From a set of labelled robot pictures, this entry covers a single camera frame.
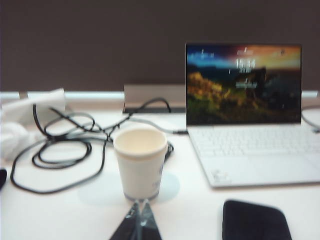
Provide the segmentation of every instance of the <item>white paper cup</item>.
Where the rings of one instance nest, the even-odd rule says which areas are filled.
[[[130,200],[155,198],[168,149],[166,135],[156,128],[124,130],[113,140],[124,195]]]

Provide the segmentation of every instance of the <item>laptop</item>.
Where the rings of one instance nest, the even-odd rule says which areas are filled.
[[[294,44],[186,44],[186,125],[212,187],[320,182]]]

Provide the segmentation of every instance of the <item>laptop keyboard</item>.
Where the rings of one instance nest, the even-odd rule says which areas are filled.
[[[201,157],[320,153],[320,135],[307,127],[205,127],[189,131]]]

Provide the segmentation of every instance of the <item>wallpaper image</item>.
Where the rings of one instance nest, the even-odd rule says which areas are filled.
[[[187,124],[297,123],[301,47],[186,46]]]

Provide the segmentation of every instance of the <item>phone case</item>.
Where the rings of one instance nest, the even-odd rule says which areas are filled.
[[[285,215],[274,207],[237,200],[223,205],[223,240],[292,240]]]

